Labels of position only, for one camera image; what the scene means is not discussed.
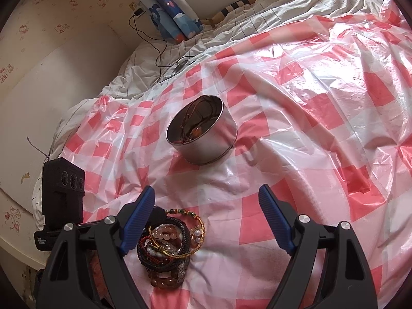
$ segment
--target white fabric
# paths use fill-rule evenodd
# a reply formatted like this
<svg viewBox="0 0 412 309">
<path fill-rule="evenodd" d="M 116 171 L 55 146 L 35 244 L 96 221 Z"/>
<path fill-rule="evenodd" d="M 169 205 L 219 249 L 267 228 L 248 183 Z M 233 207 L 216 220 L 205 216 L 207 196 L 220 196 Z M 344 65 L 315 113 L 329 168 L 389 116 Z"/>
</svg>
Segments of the white fabric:
<svg viewBox="0 0 412 309">
<path fill-rule="evenodd" d="M 156 83 L 159 78 L 159 68 L 155 65 L 158 52 L 148 43 L 142 43 L 122 65 L 119 75 L 103 88 L 100 95 L 110 95 L 129 104 L 133 101 L 152 100 L 178 75 L 246 37 L 285 22 L 304 20 L 313 14 L 337 17 L 361 11 L 378 15 L 381 5 L 382 0 L 257 0 L 251 6 L 246 5 L 230 12 L 215 29 L 205 26 L 202 33 L 188 41 L 178 45 L 168 44 L 161 64 L 172 67 L 162 68 L 161 80 L 171 75 L 180 57 L 194 56 L 189 58 L 192 64 L 186 65 L 173 78 Z M 162 41 L 153 41 L 153 45 L 160 51 L 165 46 Z M 96 99 L 82 101 L 61 120 L 53 140 L 51 159 L 59 157 L 66 141 L 76 132 L 95 101 Z M 33 191 L 33 208 L 36 225 L 42 229 L 41 177 Z"/>
</svg>

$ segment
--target black braided bracelet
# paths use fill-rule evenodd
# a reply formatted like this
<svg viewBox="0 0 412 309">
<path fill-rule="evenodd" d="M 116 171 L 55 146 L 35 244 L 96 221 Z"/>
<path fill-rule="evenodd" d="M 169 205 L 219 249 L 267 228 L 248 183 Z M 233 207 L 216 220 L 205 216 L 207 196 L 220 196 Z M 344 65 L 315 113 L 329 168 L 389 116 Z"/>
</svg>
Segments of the black braided bracelet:
<svg viewBox="0 0 412 309">
<path fill-rule="evenodd" d="M 190 231 L 187 228 L 186 223 L 179 220 L 178 218 L 167 217 L 165 224 L 172 224 L 182 231 L 182 245 L 180 254 L 188 253 L 190 250 Z M 148 228 L 145 228 L 139 240 L 139 244 L 137 245 L 137 256 L 139 257 L 139 260 L 144 267 L 156 271 L 157 273 L 166 273 L 178 268 L 179 265 L 184 261 L 184 259 L 173 259 L 172 261 L 170 261 L 170 263 L 163 266 L 155 265 L 152 261 L 150 261 L 149 257 L 147 256 L 147 252 L 140 245 L 140 241 L 147 236 L 149 236 L 149 230 Z"/>
</svg>

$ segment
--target red and white checkered tablecloth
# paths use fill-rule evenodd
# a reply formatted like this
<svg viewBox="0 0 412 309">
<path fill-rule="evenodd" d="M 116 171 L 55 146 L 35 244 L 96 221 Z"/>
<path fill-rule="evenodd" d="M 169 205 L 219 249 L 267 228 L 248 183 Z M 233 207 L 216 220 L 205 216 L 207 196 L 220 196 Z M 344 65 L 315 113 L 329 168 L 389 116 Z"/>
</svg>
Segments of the red and white checkered tablecloth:
<svg viewBox="0 0 412 309">
<path fill-rule="evenodd" d="M 150 184 L 156 203 L 205 221 L 181 289 L 154 289 L 135 251 L 126 263 L 152 309 L 265 308 L 285 271 L 258 188 L 327 225 L 350 221 L 380 308 L 412 266 L 412 32 L 392 0 L 380 16 L 312 16 L 245 39 L 193 67 L 154 101 L 103 96 L 63 157 L 86 171 L 85 221 L 116 214 Z M 207 166 L 166 141 L 173 116 L 217 95 L 239 127 Z M 317 257 L 309 305 L 320 277 Z"/>
</svg>

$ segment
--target metal tin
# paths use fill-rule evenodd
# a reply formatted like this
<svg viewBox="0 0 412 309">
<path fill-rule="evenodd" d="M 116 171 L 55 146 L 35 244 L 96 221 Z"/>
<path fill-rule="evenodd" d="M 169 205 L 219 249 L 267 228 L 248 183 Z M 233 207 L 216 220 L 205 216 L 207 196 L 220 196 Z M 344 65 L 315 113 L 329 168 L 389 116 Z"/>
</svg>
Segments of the metal tin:
<svg viewBox="0 0 412 309">
<path fill-rule="evenodd" d="M 191 164 L 206 165 L 218 160 L 228 153 L 236 141 L 238 129 L 229 110 L 217 96 L 210 96 L 210 98 L 215 102 L 217 108 L 220 109 L 220 113 L 214 122 L 210 122 L 210 126 L 205 127 L 206 131 L 202 135 L 184 144 L 175 143 L 175 141 L 179 140 L 182 120 L 190 103 L 176 114 L 166 131 L 168 143 L 179 151 L 186 161 Z M 207 115 L 208 111 L 210 112 L 210 107 L 206 103 L 199 103 L 196 111 L 197 113 L 188 121 L 189 126 L 190 123 L 193 124 L 196 120 L 199 120 L 200 116 L 198 113 L 200 115 Z"/>
</svg>

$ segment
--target bed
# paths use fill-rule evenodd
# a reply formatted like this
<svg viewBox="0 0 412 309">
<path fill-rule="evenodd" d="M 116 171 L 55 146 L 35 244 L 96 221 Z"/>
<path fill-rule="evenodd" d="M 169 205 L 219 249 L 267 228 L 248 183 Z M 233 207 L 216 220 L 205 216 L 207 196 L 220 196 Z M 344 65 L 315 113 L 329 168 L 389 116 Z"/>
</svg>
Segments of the bed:
<svg viewBox="0 0 412 309">
<path fill-rule="evenodd" d="M 97 98 L 62 118 L 51 159 L 86 171 L 85 221 L 116 214 L 147 184 L 161 207 L 205 220 L 207 241 L 176 292 L 153 290 L 136 252 L 127 255 L 152 308 L 265 308 L 289 258 L 259 210 L 263 183 L 317 222 L 351 222 L 384 308 L 412 255 L 410 32 L 392 0 L 257 0 L 168 45 L 160 80 L 158 52 L 140 44 Z M 239 136 L 224 158 L 198 167 L 167 144 L 165 129 L 201 94 L 223 99 Z M 305 305 L 321 266 L 319 256 Z"/>
</svg>

